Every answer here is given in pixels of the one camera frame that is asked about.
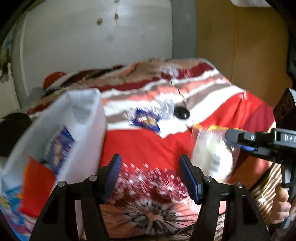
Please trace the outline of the person right hand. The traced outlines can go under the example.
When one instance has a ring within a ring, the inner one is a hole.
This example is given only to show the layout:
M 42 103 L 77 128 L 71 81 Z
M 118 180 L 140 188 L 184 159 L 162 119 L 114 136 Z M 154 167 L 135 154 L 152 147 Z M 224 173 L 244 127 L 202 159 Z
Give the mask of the person right hand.
M 270 211 L 270 221 L 276 225 L 282 223 L 290 214 L 291 204 L 288 202 L 288 192 L 279 184 L 275 188 L 275 197 Z

